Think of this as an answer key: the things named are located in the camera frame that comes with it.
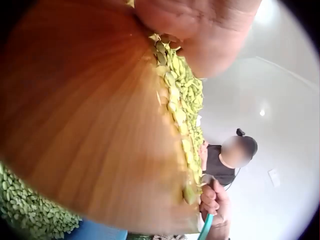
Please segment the person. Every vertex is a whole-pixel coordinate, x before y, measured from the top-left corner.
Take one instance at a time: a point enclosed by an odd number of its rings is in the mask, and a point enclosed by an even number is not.
[[[203,173],[214,176],[221,185],[232,183],[235,178],[235,168],[249,163],[257,153],[257,142],[238,128],[237,136],[231,137],[223,145],[210,145],[205,141],[199,149]]]
[[[213,186],[204,185],[200,195],[200,212],[205,221],[207,214],[214,215],[206,240],[225,240],[229,237],[231,224],[230,199],[224,187],[218,180]]]

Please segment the hair bun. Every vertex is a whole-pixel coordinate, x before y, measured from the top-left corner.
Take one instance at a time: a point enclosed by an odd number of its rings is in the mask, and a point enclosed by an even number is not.
[[[243,137],[245,135],[245,132],[242,131],[240,128],[237,129],[236,131],[237,135],[240,136],[240,137]]]

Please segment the palm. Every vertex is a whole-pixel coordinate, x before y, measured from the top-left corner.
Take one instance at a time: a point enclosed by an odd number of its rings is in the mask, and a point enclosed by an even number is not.
[[[261,0],[135,0],[150,29],[176,37],[198,77],[228,67],[242,46]]]

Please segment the orange wooden surface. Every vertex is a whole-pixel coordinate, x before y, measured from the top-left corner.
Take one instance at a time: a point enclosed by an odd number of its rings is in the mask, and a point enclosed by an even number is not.
[[[181,195],[179,137],[160,114],[155,59],[130,11],[40,1],[0,65],[0,154],[18,176],[97,222],[196,231],[197,206]]]

